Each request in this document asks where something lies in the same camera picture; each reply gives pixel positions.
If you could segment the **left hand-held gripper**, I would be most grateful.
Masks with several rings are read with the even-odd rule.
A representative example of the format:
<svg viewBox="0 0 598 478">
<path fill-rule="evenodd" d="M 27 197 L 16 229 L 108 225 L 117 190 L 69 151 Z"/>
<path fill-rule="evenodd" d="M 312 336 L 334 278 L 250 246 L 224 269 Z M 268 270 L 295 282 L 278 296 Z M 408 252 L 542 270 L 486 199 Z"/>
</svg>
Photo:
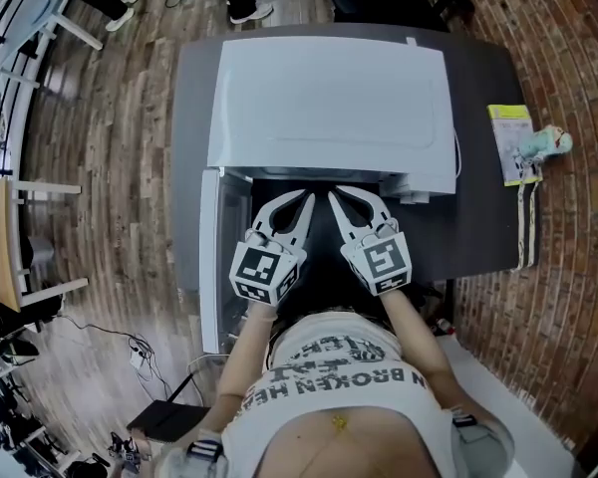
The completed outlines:
<svg viewBox="0 0 598 478">
<path fill-rule="evenodd" d="M 306 190 L 286 192 L 265 203 L 243 241 L 236 245 L 229 280 L 236 296 L 277 308 L 299 280 L 307 253 L 316 196 Z M 299 203 L 290 224 L 274 224 L 280 210 Z"/>
</svg>

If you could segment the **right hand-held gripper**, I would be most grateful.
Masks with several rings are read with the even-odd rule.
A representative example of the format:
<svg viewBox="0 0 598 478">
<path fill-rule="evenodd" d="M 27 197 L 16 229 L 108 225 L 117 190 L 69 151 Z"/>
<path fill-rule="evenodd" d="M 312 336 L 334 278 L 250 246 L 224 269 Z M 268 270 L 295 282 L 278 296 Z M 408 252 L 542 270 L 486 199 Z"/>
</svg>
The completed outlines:
<svg viewBox="0 0 598 478">
<path fill-rule="evenodd" d="M 341 254 L 367 290 L 378 297 L 410 284 L 412 261 L 405 234 L 384 200 L 349 185 L 337 185 L 328 192 L 328 200 L 346 243 Z M 362 226 L 354 225 L 344 210 L 344 205 L 351 201 L 369 211 Z"/>
</svg>

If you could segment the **white microwave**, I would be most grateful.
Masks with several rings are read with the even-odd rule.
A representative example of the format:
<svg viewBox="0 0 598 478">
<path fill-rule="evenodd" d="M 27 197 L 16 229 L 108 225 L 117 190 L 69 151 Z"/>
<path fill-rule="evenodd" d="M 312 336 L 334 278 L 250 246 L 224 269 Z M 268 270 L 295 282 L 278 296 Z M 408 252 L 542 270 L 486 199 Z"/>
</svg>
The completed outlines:
<svg viewBox="0 0 598 478">
<path fill-rule="evenodd" d="M 218 353 L 242 303 L 228 281 L 254 179 L 380 183 L 405 203 L 452 195 L 443 53 L 328 36 L 238 39 L 220 50 L 201 177 L 202 347 Z"/>
</svg>

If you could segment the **person's left forearm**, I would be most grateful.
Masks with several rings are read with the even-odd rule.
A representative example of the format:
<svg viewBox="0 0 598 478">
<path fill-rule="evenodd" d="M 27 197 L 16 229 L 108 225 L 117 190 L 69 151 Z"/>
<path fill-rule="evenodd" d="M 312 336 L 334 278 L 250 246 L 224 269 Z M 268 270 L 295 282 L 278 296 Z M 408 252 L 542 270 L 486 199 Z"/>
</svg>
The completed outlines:
<svg viewBox="0 0 598 478">
<path fill-rule="evenodd" d="M 236 344 L 228 357 L 217 387 L 217 400 L 243 398 L 261 376 L 277 309 L 253 302 Z"/>
</svg>

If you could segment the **person's right forearm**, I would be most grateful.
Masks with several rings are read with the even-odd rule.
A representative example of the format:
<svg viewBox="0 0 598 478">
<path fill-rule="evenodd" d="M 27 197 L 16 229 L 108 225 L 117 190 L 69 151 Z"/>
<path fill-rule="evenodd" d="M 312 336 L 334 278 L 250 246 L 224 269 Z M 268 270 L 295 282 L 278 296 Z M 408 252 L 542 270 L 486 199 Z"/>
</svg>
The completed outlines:
<svg viewBox="0 0 598 478">
<path fill-rule="evenodd" d="M 382 294 L 380 300 L 399 340 L 404 361 L 423 375 L 443 408 L 467 409 L 464 391 L 446 354 L 410 300 L 400 290 Z"/>
</svg>

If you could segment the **person's black trousers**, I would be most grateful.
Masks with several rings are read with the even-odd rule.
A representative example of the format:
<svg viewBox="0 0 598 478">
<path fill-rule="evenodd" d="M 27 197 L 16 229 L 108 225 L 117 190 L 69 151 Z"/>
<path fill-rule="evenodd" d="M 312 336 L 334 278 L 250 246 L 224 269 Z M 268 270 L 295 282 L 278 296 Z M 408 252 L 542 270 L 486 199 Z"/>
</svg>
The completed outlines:
<svg viewBox="0 0 598 478">
<path fill-rule="evenodd" d="M 344 259 L 314 260 L 279 306 L 282 319 L 320 313 L 327 309 L 352 309 L 356 313 L 383 317 L 385 311 L 354 274 Z"/>
</svg>

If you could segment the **white printed t-shirt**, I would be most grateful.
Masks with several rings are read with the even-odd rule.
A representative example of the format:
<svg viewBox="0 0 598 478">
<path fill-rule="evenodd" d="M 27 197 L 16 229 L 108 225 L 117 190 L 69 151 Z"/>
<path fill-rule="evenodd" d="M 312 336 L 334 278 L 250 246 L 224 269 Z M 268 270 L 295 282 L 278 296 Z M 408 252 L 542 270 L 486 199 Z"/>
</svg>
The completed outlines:
<svg viewBox="0 0 598 478">
<path fill-rule="evenodd" d="M 280 339 L 276 362 L 247 390 L 221 435 L 227 478 L 253 478 L 276 432 L 306 413 L 346 407 L 397 412 L 416 428 L 442 478 L 458 478 L 452 414 L 395 337 L 354 314 L 311 316 Z"/>
</svg>

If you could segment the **yellow-edged booklet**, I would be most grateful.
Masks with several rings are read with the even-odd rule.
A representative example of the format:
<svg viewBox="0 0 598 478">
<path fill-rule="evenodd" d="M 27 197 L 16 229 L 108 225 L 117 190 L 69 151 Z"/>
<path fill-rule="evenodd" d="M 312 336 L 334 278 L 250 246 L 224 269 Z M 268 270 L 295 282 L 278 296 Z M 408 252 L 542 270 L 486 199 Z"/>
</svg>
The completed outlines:
<svg viewBox="0 0 598 478">
<path fill-rule="evenodd" d="M 542 180 L 541 167 L 526 159 L 520 146 L 533 136 L 533 125 L 525 105 L 488 105 L 487 112 L 496 141 L 503 184 L 514 186 Z"/>
</svg>

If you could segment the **teal plush toy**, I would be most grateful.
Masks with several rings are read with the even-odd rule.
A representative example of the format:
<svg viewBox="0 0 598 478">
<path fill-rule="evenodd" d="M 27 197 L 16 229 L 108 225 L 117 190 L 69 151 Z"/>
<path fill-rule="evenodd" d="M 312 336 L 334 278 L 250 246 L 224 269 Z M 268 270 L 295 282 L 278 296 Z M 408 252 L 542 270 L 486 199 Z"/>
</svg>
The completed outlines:
<svg viewBox="0 0 598 478">
<path fill-rule="evenodd" d="M 550 124 L 524 138 L 519 144 L 519 153 L 526 161 L 542 163 L 552 156 L 568 153 L 572 147 L 572 136 L 561 127 Z"/>
</svg>

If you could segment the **white low cabinet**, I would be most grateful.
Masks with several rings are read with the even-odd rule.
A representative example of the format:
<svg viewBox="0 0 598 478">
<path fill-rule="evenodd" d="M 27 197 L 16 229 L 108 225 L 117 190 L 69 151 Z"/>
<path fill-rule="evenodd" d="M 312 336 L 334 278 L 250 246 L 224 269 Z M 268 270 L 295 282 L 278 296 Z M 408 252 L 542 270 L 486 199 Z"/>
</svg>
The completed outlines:
<svg viewBox="0 0 598 478">
<path fill-rule="evenodd" d="M 515 456 L 505 478 L 586 478 L 573 455 L 548 426 L 454 336 L 441 336 L 438 341 L 459 384 L 512 434 Z"/>
</svg>

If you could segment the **black flat box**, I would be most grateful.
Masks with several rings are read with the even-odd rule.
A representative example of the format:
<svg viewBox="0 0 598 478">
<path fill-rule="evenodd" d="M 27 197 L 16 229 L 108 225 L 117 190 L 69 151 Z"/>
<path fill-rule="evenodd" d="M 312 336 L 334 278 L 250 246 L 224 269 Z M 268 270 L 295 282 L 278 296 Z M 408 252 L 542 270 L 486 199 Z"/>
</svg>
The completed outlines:
<svg viewBox="0 0 598 478">
<path fill-rule="evenodd" d="M 155 400 L 127 425 L 127 430 L 139 430 L 149 440 L 173 443 L 199 423 L 208 411 L 208 407 Z"/>
</svg>

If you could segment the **wooden table with white legs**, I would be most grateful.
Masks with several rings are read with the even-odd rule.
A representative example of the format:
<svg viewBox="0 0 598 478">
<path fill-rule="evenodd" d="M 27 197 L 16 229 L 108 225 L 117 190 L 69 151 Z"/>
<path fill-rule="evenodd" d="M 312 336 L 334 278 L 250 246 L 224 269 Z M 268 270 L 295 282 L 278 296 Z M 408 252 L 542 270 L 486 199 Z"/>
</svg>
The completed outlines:
<svg viewBox="0 0 598 478">
<path fill-rule="evenodd" d="M 78 195 L 82 192 L 82 187 L 71 184 L 0 179 L 0 303 L 15 312 L 34 303 L 89 285 L 88 279 L 79 278 L 30 294 L 22 293 L 20 277 L 26 274 L 27 270 L 22 266 L 16 209 L 19 204 L 17 193 L 20 191 Z"/>
</svg>

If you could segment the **black equipment pile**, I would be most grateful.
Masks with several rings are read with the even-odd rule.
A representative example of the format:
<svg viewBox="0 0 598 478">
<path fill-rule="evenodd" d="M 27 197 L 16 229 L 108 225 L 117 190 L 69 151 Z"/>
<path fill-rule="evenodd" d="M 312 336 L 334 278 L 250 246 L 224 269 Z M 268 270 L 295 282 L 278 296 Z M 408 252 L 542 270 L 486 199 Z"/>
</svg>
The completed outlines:
<svg viewBox="0 0 598 478">
<path fill-rule="evenodd" d="M 63 306 L 63 297 L 55 296 L 35 303 L 17 313 L 0 303 L 0 359 L 11 362 L 14 358 L 36 358 L 39 350 L 22 338 L 28 326 L 49 323 Z M 18 401 L 13 393 L 0 387 L 0 450 L 9 452 L 24 467 L 31 478 L 46 478 L 46 470 L 27 449 L 19 447 L 20 441 L 37 430 L 40 423 L 26 418 L 17 411 Z"/>
</svg>

